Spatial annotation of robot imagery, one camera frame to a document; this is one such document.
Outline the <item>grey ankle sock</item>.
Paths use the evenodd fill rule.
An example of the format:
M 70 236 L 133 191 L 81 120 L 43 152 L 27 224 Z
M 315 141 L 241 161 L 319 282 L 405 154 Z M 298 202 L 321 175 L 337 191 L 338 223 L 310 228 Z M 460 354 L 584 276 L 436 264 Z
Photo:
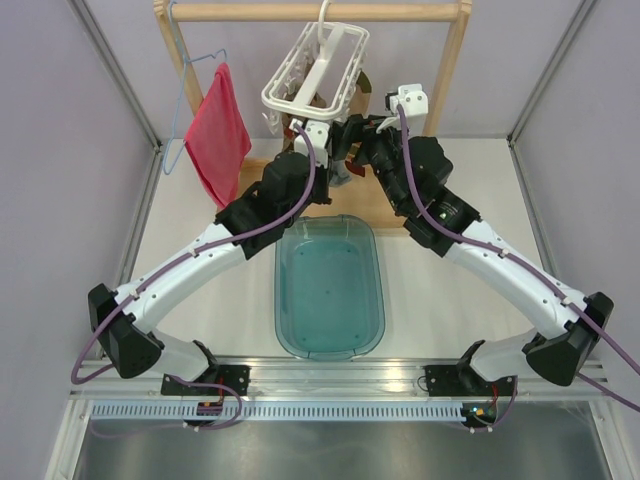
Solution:
M 352 175 L 346 166 L 345 160 L 333 160 L 331 165 L 331 175 L 329 186 L 339 188 L 348 184 L 352 180 Z

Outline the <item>white clip sock hanger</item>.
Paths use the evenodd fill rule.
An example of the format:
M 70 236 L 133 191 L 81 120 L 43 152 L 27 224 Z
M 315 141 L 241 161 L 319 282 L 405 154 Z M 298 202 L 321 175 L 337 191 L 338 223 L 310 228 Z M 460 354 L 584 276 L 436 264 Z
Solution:
M 272 134 L 278 133 L 282 117 L 321 122 L 343 120 L 356 91 L 362 72 L 368 30 L 343 22 L 329 22 L 331 3 L 321 3 L 318 20 L 305 25 L 274 75 L 262 89 L 261 101 L 267 108 L 264 121 Z M 335 73 L 334 92 L 323 106 L 313 104 L 323 80 Z

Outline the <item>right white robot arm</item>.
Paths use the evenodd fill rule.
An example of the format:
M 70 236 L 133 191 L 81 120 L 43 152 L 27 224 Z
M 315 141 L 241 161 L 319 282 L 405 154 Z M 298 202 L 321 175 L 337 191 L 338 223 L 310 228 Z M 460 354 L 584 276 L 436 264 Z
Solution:
M 434 137 L 402 138 L 399 124 L 353 115 L 336 125 L 332 155 L 370 166 L 396 216 L 421 247 L 472 272 L 532 324 L 499 341 L 479 340 L 456 365 L 462 390 L 481 393 L 493 381 L 534 373 L 570 386 L 601 338 L 614 303 L 604 293 L 572 289 L 519 253 L 480 213 L 446 186 L 453 170 Z

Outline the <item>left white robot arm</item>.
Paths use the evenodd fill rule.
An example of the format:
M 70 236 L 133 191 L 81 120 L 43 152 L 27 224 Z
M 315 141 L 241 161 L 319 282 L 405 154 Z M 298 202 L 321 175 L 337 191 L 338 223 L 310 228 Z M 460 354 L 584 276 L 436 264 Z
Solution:
M 181 378 L 198 395 L 215 390 L 219 372 L 210 350 L 157 326 L 215 276 L 276 243 L 310 204 L 330 203 L 330 142 L 307 134 L 296 140 L 294 151 L 279 153 L 259 181 L 169 260 L 138 281 L 89 292 L 91 328 L 121 378 L 153 371 Z

